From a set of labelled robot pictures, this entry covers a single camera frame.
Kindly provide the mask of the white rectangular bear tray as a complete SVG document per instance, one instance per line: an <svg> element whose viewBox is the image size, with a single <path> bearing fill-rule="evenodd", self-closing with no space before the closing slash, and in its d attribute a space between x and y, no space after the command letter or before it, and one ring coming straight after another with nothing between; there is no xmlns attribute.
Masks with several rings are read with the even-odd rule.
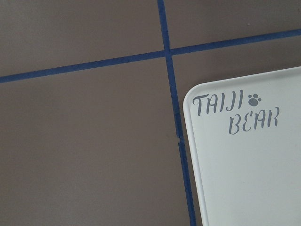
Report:
<svg viewBox="0 0 301 226"><path fill-rule="evenodd" d="M196 85L183 111L203 225L300 225L299 67Z"/></svg>

